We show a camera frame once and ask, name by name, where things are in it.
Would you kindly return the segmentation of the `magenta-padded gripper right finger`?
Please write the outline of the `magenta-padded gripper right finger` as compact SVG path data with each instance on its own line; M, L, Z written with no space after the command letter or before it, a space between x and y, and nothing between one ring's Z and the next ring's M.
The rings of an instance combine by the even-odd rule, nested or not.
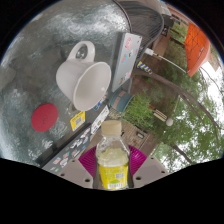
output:
M130 149L128 184L130 188L140 188L169 174L154 156L146 156L133 146Z

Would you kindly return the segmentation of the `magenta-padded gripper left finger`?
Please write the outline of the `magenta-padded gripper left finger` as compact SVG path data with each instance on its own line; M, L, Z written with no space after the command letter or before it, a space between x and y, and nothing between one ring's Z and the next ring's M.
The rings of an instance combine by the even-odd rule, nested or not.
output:
M98 189L100 178L95 152L93 147L79 159L71 159L58 176L84 188Z

